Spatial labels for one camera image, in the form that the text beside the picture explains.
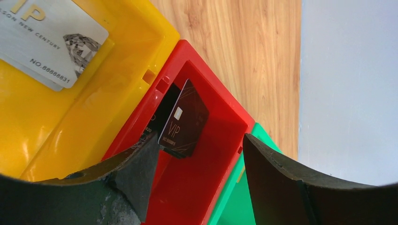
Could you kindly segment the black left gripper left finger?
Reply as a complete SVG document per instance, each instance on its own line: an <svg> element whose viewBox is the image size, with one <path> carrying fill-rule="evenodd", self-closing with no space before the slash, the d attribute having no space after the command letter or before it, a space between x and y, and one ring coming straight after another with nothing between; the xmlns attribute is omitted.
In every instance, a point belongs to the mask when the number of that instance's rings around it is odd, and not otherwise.
<svg viewBox="0 0 398 225"><path fill-rule="evenodd" d="M156 133L64 179L38 182L0 177L3 225L105 225L118 215L144 222L159 158Z"/></svg>

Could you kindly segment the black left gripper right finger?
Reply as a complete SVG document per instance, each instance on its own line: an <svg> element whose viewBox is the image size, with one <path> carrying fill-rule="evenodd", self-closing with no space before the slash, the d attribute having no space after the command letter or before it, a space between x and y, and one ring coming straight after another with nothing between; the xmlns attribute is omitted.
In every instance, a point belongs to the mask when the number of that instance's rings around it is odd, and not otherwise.
<svg viewBox="0 0 398 225"><path fill-rule="evenodd" d="M243 153L258 225L395 225L398 186L339 179L283 155L252 134Z"/></svg>

